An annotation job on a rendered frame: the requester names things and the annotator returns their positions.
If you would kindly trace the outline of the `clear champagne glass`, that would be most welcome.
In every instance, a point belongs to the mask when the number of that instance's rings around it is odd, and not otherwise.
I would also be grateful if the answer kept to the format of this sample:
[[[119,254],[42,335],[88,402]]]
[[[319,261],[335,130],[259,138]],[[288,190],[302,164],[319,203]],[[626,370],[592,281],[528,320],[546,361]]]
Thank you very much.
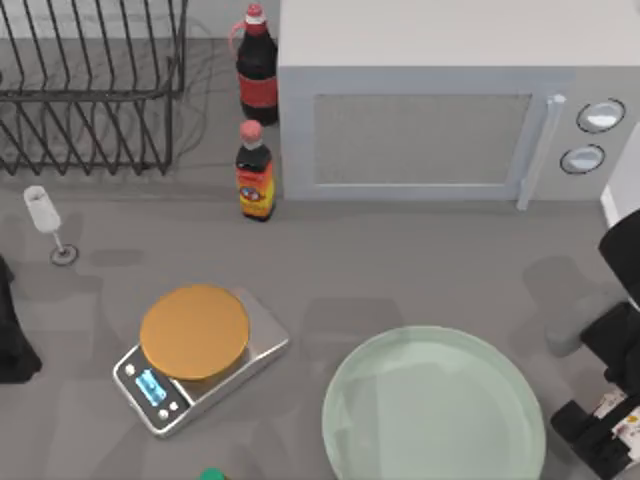
[[[50,235],[54,240],[50,262],[59,267],[72,265],[79,257],[79,250],[75,245],[62,241],[62,219],[45,188],[40,185],[27,187],[23,192],[23,200],[36,230]]]

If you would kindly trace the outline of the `round microwave knob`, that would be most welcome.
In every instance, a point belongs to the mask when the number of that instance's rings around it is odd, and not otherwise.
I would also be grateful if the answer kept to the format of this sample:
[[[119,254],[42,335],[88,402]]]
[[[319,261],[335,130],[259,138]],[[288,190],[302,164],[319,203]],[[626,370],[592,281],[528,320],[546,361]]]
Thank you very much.
[[[568,175],[585,175],[597,170],[606,154],[598,145],[586,145],[568,150],[559,161],[560,168]]]
[[[583,132],[600,134],[615,128],[625,115],[625,105],[610,98],[585,105],[577,115],[576,124]]]

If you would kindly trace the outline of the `silver kitchen scale orange top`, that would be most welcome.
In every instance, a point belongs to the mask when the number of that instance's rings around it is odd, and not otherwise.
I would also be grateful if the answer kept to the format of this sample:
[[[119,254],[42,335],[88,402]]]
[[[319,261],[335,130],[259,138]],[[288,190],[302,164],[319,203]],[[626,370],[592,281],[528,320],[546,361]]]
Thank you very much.
[[[179,287],[141,321],[138,342],[112,378],[147,430],[166,438],[278,359],[290,344],[281,323],[247,290]]]

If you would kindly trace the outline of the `pale microwave oven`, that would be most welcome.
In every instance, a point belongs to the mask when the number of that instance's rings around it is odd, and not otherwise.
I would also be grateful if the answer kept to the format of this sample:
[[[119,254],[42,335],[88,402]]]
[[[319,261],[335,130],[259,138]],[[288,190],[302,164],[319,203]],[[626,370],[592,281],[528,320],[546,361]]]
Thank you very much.
[[[640,124],[640,0],[282,0],[280,71],[287,67],[536,67],[569,71],[558,127],[535,201],[598,201]],[[587,104],[626,107],[589,134]],[[568,150],[598,145],[603,164],[568,175]]]

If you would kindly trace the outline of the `large dark red-label bottle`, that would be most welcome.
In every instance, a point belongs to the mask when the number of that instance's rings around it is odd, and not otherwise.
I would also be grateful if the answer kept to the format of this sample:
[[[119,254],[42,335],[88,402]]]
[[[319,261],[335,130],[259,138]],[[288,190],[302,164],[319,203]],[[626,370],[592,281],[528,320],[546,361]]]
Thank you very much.
[[[239,100],[245,117],[263,126],[276,124],[278,46],[261,4],[248,5],[244,18],[229,33],[228,46],[235,60]]]

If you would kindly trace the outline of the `small dark orange-label bottle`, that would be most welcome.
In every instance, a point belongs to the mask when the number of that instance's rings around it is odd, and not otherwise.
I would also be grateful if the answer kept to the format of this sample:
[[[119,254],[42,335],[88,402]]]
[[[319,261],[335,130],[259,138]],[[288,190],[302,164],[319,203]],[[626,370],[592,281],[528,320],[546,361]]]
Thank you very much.
[[[241,146],[235,160],[236,188],[242,214],[266,222],[275,208],[273,155],[264,144],[262,125],[245,120],[239,127]]]

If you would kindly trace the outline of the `pale green round plate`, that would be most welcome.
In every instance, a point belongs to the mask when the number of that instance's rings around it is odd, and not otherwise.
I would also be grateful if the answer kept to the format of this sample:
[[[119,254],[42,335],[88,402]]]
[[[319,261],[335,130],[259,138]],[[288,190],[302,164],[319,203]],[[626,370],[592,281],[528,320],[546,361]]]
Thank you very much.
[[[468,333],[409,326],[336,369],[322,437],[337,480],[541,480],[546,431],[521,371]]]

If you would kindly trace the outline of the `microwave oven door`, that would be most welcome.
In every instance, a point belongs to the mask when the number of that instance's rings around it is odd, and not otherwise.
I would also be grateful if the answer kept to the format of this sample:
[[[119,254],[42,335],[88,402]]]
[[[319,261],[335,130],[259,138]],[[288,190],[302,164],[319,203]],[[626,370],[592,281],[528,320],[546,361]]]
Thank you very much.
[[[536,67],[287,67],[284,194],[310,201],[514,201],[572,75]]]

